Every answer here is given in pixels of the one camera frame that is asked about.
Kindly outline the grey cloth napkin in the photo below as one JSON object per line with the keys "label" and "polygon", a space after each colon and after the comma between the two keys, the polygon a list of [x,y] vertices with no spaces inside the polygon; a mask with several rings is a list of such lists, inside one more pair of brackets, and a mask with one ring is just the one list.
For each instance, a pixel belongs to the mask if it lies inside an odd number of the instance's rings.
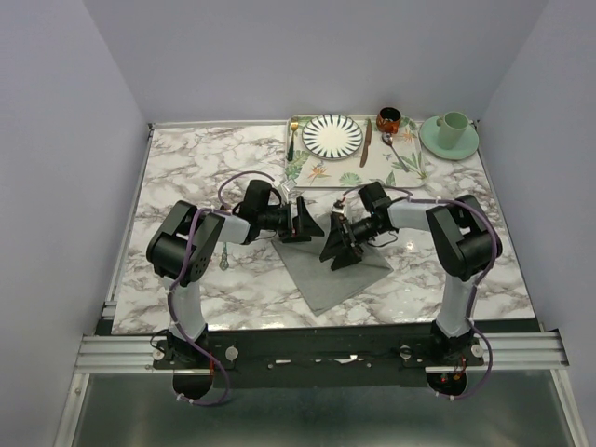
{"label": "grey cloth napkin", "polygon": [[379,250],[365,247],[360,263],[332,271],[332,260],[319,260],[330,232],[330,216],[319,215],[316,222],[324,237],[298,243],[275,239],[272,244],[308,307],[319,316],[387,277],[393,268]]}

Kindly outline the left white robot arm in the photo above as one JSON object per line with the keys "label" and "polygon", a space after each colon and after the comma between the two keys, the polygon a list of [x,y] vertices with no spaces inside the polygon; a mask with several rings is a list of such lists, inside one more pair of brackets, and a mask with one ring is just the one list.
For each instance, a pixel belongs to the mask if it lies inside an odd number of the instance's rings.
{"label": "left white robot arm", "polygon": [[216,245],[249,245],[263,231],[283,243],[309,242],[323,237],[304,199],[292,205],[273,184],[252,180],[243,200],[231,210],[200,209],[180,200],[150,240],[146,258],[167,290],[170,324],[166,341],[156,346],[170,365],[187,368],[210,359],[201,340],[207,322],[201,308],[199,280],[206,273]]}

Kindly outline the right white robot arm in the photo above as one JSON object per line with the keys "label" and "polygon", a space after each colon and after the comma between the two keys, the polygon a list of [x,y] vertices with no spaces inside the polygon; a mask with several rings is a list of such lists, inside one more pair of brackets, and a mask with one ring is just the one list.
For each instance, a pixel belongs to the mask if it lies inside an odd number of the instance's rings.
{"label": "right white robot arm", "polygon": [[459,358],[474,334],[472,313],[480,283],[502,254],[493,225],[472,195],[456,199],[417,199],[411,193],[391,199],[379,182],[358,190],[369,216],[351,223],[331,213],[330,233],[320,253],[336,271],[361,261],[363,245],[401,229],[428,232],[446,273],[440,311],[431,324],[429,356],[441,365]]}

